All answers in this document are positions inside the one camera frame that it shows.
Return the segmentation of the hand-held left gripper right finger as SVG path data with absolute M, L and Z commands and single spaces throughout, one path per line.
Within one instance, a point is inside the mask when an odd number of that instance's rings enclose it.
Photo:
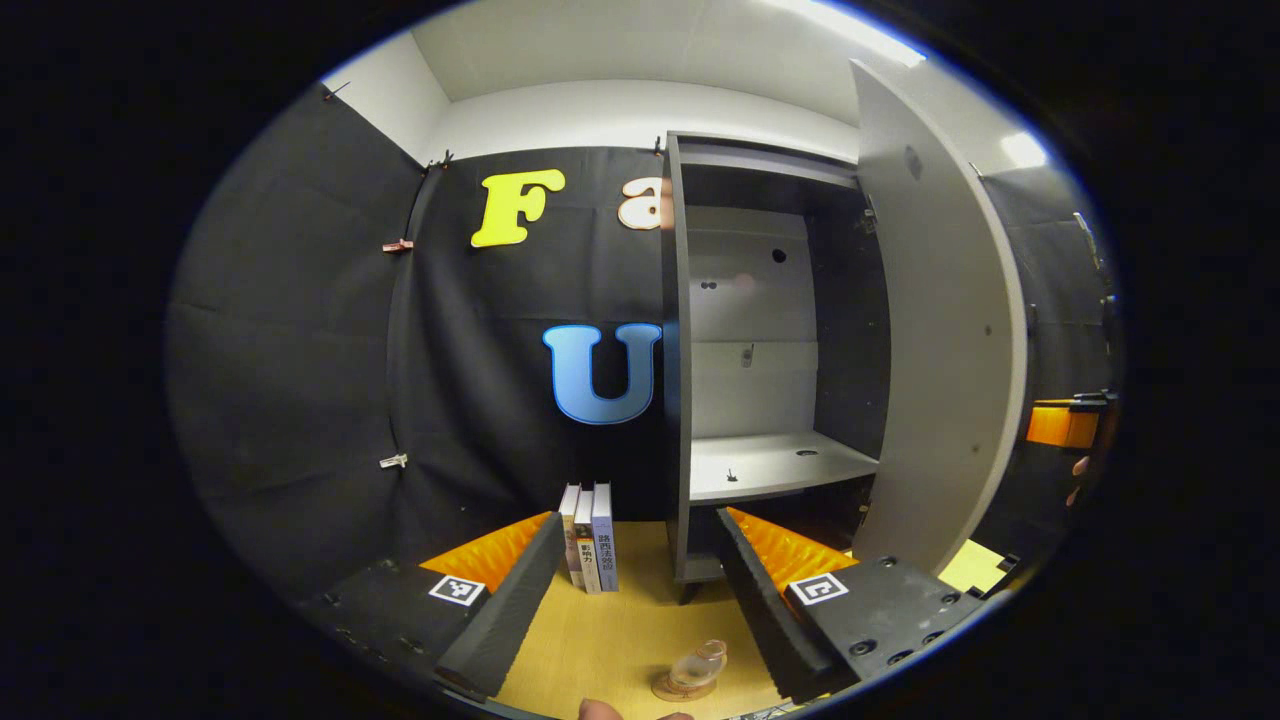
M 780 694 L 797 703 L 883 676 L 984 602 L 895 556 L 859 561 L 733 507 L 719 560 Z

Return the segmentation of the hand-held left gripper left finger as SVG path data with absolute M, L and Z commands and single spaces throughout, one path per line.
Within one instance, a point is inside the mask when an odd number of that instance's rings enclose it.
M 351 653 L 416 691 L 499 694 L 558 573 L 562 516 L 541 512 L 434 559 L 381 559 L 301 601 Z

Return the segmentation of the clear glass bottle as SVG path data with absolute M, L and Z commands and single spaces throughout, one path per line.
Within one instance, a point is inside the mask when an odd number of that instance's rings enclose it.
M 694 694 L 713 687 L 727 662 L 727 643 L 719 639 L 705 641 L 672 665 L 667 685 L 677 694 Z

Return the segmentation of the round brown coaster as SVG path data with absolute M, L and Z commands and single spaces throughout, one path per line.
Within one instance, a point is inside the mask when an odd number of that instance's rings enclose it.
M 708 697 L 717 689 L 718 679 L 712 678 L 700 684 L 676 682 L 671 671 L 662 673 L 652 683 L 652 693 L 664 702 L 686 703 Z

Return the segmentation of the beige cabinet door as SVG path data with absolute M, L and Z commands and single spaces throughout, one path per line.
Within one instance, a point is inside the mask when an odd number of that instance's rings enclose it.
M 1028 331 L 1009 236 L 955 142 L 879 72 L 851 60 L 858 178 L 890 310 L 890 396 L 870 515 L 854 553 L 942 571 L 1009 466 Z

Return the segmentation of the white cabinet shelf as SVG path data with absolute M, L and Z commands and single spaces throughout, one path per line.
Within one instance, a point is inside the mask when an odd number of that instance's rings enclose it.
M 879 461 L 815 430 L 694 439 L 690 502 L 774 496 L 870 477 Z

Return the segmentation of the white spine book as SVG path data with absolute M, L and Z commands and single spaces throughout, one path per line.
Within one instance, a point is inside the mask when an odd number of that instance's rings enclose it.
M 581 493 L 581 486 L 575 483 L 568 483 L 564 487 L 563 495 L 561 496 L 558 514 L 562 524 L 562 536 L 564 542 L 564 564 L 570 579 L 575 587 L 584 589 L 582 569 L 580 561 L 580 553 L 577 547 L 577 537 L 575 534 L 575 514 L 577 510 L 579 497 Z

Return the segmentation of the grey spine book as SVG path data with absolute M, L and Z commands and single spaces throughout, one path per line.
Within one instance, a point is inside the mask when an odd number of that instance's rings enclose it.
M 573 512 L 573 541 L 579 556 L 582 588 L 589 594 L 603 592 L 593 524 L 594 492 L 581 489 Z

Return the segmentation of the blue-grey spine book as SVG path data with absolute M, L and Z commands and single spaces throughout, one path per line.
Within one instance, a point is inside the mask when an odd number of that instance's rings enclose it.
M 591 533 L 600 589 L 605 593 L 620 592 L 612 488 L 608 483 L 598 482 L 593 492 Z

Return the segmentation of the small ceiling light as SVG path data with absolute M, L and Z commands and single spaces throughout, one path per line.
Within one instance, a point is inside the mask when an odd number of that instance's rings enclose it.
M 1027 131 L 1004 136 L 998 145 L 1011 169 L 1044 167 L 1050 161 L 1050 154 L 1039 140 Z

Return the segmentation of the black backdrop cloth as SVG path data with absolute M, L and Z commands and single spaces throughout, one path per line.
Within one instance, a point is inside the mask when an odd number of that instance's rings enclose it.
M 257 574 L 306 597 L 602 482 L 617 519 L 666 532 L 675 583 L 667 136 L 858 164 L 860 133 L 813 140 L 777 102 L 634 81 L 518 91 L 442 132 L 429 161 L 449 149 L 451 167 L 424 173 L 353 108 L 308 94 L 219 182 L 166 310 L 166 393 L 197 496 Z M 1061 462 L 1025 442 L 1032 404 L 1116 389 L 1124 340 L 1074 181 L 968 164 L 1007 233 L 1028 331 L 1021 421 L 987 515 Z M 381 251 L 398 238 L 413 250 Z M 407 468 L 379 466 L 397 454 Z

